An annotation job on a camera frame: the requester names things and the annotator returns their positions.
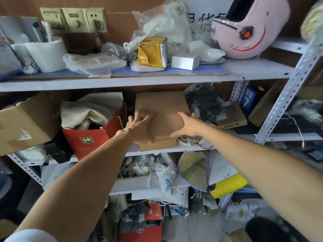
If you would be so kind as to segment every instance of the forearm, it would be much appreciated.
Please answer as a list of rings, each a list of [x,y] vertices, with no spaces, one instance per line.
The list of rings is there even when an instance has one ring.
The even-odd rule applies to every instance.
[[[130,144],[121,132],[78,162],[43,193],[17,231],[37,228],[59,242],[86,241]]]
[[[319,224],[323,219],[321,171],[280,150],[217,128],[204,125],[201,135],[232,163],[279,214],[310,241],[320,239]]]

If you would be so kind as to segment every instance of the pink helmet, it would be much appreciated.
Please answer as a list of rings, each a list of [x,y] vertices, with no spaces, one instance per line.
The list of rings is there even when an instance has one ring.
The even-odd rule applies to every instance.
[[[212,39],[227,57],[250,58],[272,44],[289,15],[287,0],[234,0],[225,17],[212,20]]]

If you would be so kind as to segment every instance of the person's right hand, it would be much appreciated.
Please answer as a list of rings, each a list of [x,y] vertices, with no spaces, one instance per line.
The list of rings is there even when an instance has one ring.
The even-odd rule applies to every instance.
[[[200,136],[203,128],[208,126],[208,124],[197,119],[194,113],[192,113],[191,116],[186,115],[184,112],[178,112],[178,114],[184,120],[184,127],[181,130],[173,132],[171,137],[181,137],[185,135],[191,137]]]

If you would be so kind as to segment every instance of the yellow package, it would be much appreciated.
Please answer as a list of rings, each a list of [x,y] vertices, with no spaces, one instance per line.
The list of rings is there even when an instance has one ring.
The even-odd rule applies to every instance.
[[[165,69],[167,67],[167,37],[151,36],[138,44],[138,63]]]

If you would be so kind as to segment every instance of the light switch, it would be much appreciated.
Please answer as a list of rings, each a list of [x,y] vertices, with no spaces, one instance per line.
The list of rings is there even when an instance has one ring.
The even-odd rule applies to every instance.
[[[97,20],[98,32],[107,32],[107,22],[103,8],[83,8],[84,16],[87,20],[88,32],[94,32],[93,20]]]
[[[62,8],[70,32],[88,32],[82,8]]]
[[[55,31],[68,31],[68,27],[61,8],[40,8],[41,14]]]

